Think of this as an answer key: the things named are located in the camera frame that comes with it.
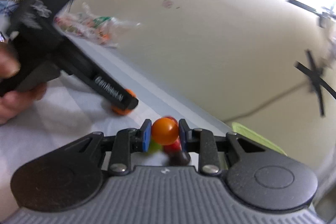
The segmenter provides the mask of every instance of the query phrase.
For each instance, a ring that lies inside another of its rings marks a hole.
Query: green object
[[[95,23],[95,25],[93,26],[94,28],[97,28],[101,23],[110,20],[111,17],[97,17],[93,20],[93,22]]]
[[[243,135],[244,137],[253,140],[263,146],[266,146],[270,149],[273,149],[276,152],[279,152],[281,154],[286,155],[284,150],[282,150],[280,147],[278,147],[276,144],[272,143],[270,140],[264,138],[263,136],[259,135],[258,133],[254,132],[251,129],[248,129],[247,127],[243,126],[242,124],[239,124],[237,122],[232,123],[232,130],[236,133],[239,133],[240,135]]]
[[[161,151],[161,150],[162,150],[162,145],[160,145],[160,144],[156,143],[155,141],[151,140],[150,143],[149,143],[147,153],[154,154],[157,151]]]

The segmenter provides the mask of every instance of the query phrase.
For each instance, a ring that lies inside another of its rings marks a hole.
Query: cable
[[[229,122],[233,122],[234,120],[237,120],[237,119],[246,118],[248,116],[251,116],[251,115],[255,114],[256,112],[264,109],[265,107],[268,107],[272,103],[275,103],[276,101],[278,101],[278,100],[284,98],[285,96],[293,93],[294,91],[297,91],[297,90],[301,89],[302,87],[307,86],[308,84],[309,84],[309,81],[301,82],[300,84],[295,85],[295,86],[291,87],[290,89],[285,90],[284,92],[276,95],[275,97],[265,101],[264,103],[262,103],[261,105],[259,105],[256,108],[254,108],[253,110],[250,110],[249,112],[245,112],[243,114],[239,114],[235,117],[231,117],[231,118],[226,119],[226,120],[222,120],[222,122],[229,123]]]

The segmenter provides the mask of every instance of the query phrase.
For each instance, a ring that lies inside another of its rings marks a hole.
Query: circular cap
[[[318,181],[302,163],[275,151],[244,153],[226,173],[226,184],[244,202],[264,210],[293,210],[309,204]]]
[[[293,173],[281,166],[262,167],[255,172],[254,178],[260,185],[271,189],[286,188],[294,181]]]
[[[219,172],[219,167],[216,165],[211,165],[211,164],[204,165],[202,167],[202,172],[205,174],[214,175]]]
[[[11,179],[17,203],[39,212],[59,212],[79,206],[99,191],[101,170],[85,157],[39,158],[20,167]]]

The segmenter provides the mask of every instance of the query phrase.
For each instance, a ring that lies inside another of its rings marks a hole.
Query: wall
[[[163,0],[76,0],[72,11],[79,11],[83,1],[95,14],[141,22],[142,28],[120,37],[120,51],[223,120],[303,81],[294,62],[306,63],[307,48],[320,56],[324,43],[314,15],[280,0],[171,0],[170,9]],[[269,132],[265,135],[285,150],[290,147],[289,155],[316,167],[315,155],[291,148],[295,139],[296,145],[315,149],[308,145],[314,144],[316,132],[302,142],[305,130],[313,130],[312,119],[302,118],[300,124],[296,119],[309,108],[318,128],[316,97],[301,93],[282,102],[287,108],[269,108],[257,123],[243,122],[260,134]],[[277,130],[270,122],[265,128],[264,119],[288,124]],[[327,137],[316,147],[319,160],[335,142],[331,133]]]

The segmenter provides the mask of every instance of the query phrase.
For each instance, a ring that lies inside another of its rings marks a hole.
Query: red ball
[[[169,118],[160,118],[152,125],[151,138],[160,145],[173,144],[179,136],[179,127]]]
[[[177,125],[179,125],[179,122],[173,117],[173,116],[164,116],[164,118],[168,118],[173,120]]]
[[[177,138],[173,144],[163,146],[163,151],[166,154],[169,154],[171,152],[181,151],[181,150],[182,150],[182,147],[181,147],[180,138]]]

